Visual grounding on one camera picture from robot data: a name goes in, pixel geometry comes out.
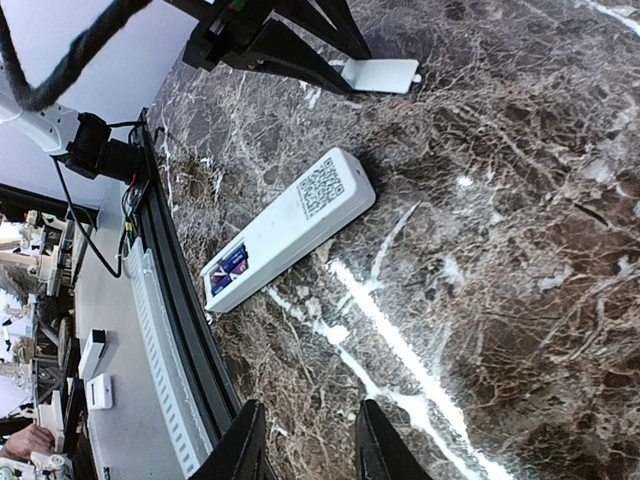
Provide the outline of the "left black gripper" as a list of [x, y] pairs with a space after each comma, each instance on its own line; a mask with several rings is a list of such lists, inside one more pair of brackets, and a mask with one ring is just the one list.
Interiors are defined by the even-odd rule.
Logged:
[[[175, 0], [168, 4], [198, 21], [183, 52], [183, 62], [193, 68], [212, 70], [222, 61], [235, 69], [301, 80], [335, 94], [354, 92], [284, 23], [269, 19], [263, 25], [277, 1]], [[284, 0], [279, 2], [279, 14], [350, 58], [372, 59], [344, 0]]]

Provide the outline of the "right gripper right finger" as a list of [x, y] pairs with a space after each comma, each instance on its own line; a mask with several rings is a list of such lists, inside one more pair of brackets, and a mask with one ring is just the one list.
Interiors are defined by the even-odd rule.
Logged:
[[432, 480], [371, 399], [360, 403], [356, 416], [355, 468], [358, 479]]

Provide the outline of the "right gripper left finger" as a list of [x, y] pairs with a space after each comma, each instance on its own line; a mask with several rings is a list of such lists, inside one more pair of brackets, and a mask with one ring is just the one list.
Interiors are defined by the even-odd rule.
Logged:
[[266, 451], [266, 414], [257, 400], [247, 401], [192, 480], [274, 479]]

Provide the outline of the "white battery cover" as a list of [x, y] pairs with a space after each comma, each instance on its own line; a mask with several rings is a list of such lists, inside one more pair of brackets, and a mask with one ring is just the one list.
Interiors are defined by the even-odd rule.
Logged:
[[409, 59], [331, 60], [332, 66], [356, 92], [407, 94], [420, 83], [419, 62]]

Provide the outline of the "white remote control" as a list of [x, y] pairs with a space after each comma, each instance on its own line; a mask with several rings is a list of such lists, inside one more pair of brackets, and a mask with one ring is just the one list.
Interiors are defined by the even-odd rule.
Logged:
[[[228, 313], [373, 206], [376, 193], [361, 162], [330, 149], [304, 172], [201, 270], [211, 313]], [[218, 295], [209, 275], [240, 245], [248, 269]]]

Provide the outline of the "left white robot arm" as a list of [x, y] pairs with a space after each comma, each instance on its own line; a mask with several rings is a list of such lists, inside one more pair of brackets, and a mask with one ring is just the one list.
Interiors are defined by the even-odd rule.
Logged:
[[[112, 138], [113, 125], [59, 104], [85, 67], [146, 1], [114, 1], [71, 43], [38, 86], [26, 79], [8, 23], [1, 23], [1, 121], [36, 143], [69, 170], [88, 179], [125, 184], [140, 174], [141, 150]], [[218, 64], [301, 80], [336, 94], [352, 87], [296, 32], [298, 26], [354, 60], [372, 53], [344, 1], [175, 1], [195, 18], [186, 64], [207, 71]]]

